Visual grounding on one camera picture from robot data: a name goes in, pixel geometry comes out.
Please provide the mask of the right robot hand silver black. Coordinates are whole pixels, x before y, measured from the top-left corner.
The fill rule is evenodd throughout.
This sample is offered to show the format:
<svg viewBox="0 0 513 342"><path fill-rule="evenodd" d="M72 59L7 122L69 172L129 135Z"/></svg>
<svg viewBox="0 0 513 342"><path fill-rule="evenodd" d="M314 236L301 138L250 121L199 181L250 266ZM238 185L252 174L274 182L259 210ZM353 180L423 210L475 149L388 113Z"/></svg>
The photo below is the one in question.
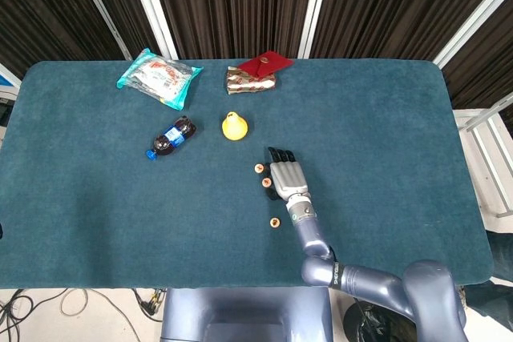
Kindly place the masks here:
<svg viewBox="0 0 513 342"><path fill-rule="evenodd" d="M271 162L265 164L265 175L270 185L265 187L267 197L288 202L293 195L310 196L301 165L290 150L268 147Z"/></svg>

